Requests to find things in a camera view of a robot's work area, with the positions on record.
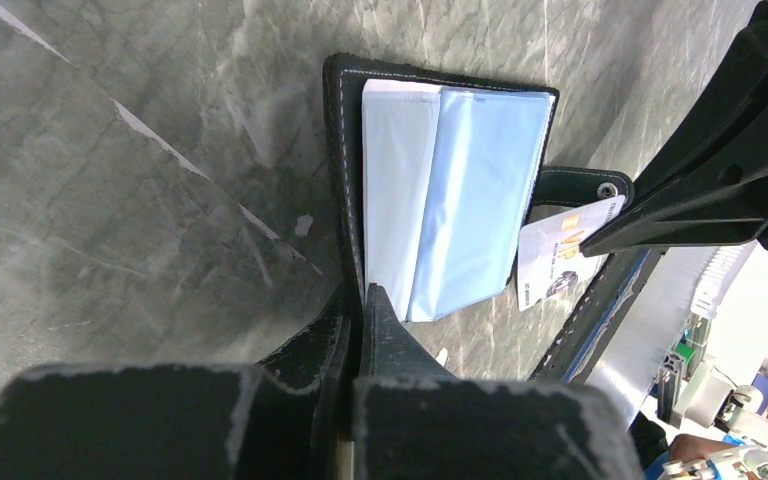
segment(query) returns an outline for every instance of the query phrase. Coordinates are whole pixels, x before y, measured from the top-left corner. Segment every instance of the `wallet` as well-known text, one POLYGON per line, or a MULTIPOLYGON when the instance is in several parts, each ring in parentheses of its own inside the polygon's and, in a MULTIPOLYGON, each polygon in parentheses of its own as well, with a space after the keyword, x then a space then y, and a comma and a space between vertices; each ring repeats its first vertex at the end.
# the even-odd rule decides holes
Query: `wallet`
MULTIPOLYGON (((365 301, 367 283, 364 278, 362 93, 365 83, 370 79, 422 82, 445 87, 503 92, 546 92, 555 97, 554 105, 557 105, 559 97, 557 90, 548 87, 435 72, 350 54, 339 53, 325 60, 323 105, 326 148, 332 196, 339 217, 339 257, 344 281, 361 309, 365 301)), ((545 152, 553 115, 554 106, 550 113, 542 152, 545 152)), ((595 202, 602 198, 599 190, 605 183, 613 185, 617 194, 625 195, 626 204, 631 203, 633 184, 631 179, 622 173, 546 167, 542 163, 541 158, 537 184, 531 201, 525 208, 523 221, 528 217, 530 209, 537 205, 575 207, 595 202)))

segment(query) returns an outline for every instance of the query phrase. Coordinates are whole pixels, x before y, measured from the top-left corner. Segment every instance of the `person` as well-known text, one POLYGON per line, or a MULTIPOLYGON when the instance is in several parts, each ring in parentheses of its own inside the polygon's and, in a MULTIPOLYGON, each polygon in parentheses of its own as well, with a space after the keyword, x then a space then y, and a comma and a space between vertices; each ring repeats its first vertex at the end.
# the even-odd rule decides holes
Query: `person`
POLYGON ((712 453, 734 448, 734 445, 682 433, 672 443, 667 443, 667 434, 657 423, 638 413, 629 428, 629 434, 637 451, 637 458, 647 480, 661 476, 662 465, 668 461, 707 460, 712 453))

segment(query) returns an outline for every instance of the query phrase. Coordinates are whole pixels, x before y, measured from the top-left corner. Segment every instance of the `screw hole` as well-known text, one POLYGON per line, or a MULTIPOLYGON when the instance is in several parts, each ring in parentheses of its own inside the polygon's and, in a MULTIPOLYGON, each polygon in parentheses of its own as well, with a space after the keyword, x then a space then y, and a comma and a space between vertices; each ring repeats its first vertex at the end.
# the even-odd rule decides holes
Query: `screw hole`
POLYGON ((738 165, 729 165, 720 174, 720 183, 725 186, 737 185, 743 180, 743 169, 738 165))

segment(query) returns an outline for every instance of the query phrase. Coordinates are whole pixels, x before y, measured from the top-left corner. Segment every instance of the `gray floor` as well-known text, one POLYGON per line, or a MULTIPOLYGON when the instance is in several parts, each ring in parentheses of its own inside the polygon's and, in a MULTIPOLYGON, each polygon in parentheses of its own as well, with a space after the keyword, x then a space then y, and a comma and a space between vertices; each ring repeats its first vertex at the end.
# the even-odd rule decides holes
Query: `gray floor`
MULTIPOLYGON (((635 175, 754 0, 1 0, 0 387, 47 362, 252 361, 340 281, 320 68, 560 89, 547 159, 635 175)), ((411 325, 526 377, 575 296, 411 325)))

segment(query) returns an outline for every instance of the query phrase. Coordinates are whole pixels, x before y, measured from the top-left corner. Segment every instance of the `white card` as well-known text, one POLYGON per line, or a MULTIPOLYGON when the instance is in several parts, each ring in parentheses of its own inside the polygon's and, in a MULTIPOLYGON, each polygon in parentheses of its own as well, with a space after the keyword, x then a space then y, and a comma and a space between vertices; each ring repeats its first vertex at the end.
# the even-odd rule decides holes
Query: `white card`
POLYGON ((596 274, 601 257, 585 258, 579 244, 619 214, 625 195, 600 200, 519 231, 517 300, 519 310, 585 282, 596 274))

